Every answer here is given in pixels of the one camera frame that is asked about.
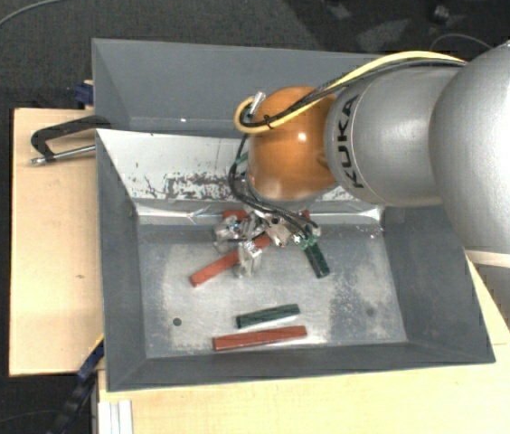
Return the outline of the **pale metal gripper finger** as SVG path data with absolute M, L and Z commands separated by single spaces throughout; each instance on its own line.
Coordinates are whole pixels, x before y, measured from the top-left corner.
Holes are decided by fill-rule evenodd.
M 217 251 L 233 251 L 242 242 L 241 224 L 239 222 L 221 222 L 214 227 L 214 248 Z
M 260 267 L 262 252 L 262 248 L 258 247 L 254 241 L 240 242 L 235 275 L 238 278 L 251 277 Z

